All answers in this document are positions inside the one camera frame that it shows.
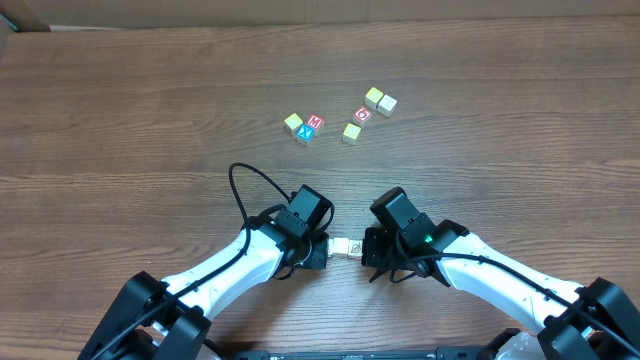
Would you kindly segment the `fish picture wooden block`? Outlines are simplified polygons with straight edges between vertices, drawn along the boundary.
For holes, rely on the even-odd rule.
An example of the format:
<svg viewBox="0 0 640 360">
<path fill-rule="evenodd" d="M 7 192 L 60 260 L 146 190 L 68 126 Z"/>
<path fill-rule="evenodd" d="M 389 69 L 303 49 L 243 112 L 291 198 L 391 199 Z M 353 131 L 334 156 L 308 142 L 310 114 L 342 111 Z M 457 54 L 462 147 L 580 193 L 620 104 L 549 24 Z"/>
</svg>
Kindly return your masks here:
<svg viewBox="0 0 640 360">
<path fill-rule="evenodd" d="M 327 257 L 331 258 L 333 257 L 334 251 L 334 239 L 328 239 L 327 241 Z"/>
</svg>

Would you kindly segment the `leaf picture wooden block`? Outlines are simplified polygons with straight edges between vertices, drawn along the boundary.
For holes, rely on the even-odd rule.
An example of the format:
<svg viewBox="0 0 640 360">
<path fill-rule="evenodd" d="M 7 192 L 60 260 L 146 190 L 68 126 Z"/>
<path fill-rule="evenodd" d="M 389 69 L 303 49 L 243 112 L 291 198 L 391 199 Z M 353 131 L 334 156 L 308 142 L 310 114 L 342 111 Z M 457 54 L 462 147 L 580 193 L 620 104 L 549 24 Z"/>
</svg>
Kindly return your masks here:
<svg viewBox="0 0 640 360">
<path fill-rule="evenodd" d="M 357 240 L 348 241 L 347 257 L 350 259 L 360 259 L 363 255 L 363 242 Z"/>
</svg>

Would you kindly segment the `yellow S wooden block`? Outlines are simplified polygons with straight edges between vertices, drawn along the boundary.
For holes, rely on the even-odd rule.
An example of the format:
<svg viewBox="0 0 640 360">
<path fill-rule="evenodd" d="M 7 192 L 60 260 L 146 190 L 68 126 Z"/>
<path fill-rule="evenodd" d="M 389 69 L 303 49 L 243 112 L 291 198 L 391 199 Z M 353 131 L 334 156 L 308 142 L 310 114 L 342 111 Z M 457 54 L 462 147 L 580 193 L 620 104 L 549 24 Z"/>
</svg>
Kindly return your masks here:
<svg viewBox="0 0 640 360">
<path fill-rule="evenodd" d="M 332 254 L 336 256 L 347 256 L 350 252 L 348 238 L 334 238 L 332 240 Z"/>
</svg>

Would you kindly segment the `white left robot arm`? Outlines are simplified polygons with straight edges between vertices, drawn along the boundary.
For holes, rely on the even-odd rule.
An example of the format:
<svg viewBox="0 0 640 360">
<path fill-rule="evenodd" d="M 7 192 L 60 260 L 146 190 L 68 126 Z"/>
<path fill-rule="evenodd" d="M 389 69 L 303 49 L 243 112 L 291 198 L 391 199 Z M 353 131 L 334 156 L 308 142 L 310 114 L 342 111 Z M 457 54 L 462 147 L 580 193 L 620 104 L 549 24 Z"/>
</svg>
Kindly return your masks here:
<svg viewBox="0 0 640 360">
<path fill-rule="evenodd" d="M 204 348 L 212 320 L 285 266 L 284 234 L 273 222 L 239 233 L 220 252 L 157 280 L 142 271 L 119 291 L 81 350 L 81 359 L 214 359 Z"/>
</svg>

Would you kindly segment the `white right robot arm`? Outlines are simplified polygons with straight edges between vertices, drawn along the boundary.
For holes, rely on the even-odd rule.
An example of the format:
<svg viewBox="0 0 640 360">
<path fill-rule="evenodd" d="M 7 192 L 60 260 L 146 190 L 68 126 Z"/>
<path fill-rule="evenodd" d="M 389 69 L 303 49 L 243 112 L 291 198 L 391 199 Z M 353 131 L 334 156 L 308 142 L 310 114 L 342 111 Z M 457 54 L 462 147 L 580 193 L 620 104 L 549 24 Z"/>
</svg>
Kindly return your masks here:
<svg viewBox="0 0 640 360">
<path fill-rule="evenodd" d="M 490 303 L 526 328 L 504 332 L 489 359 L 636 359 L 639 310 L 616 284 L 584 286 L 538 272 L 491 248 L 466 227 L 414 221 L 366 229 L 362 263 L 375 276 L 405 270 Z"/>
</svg>

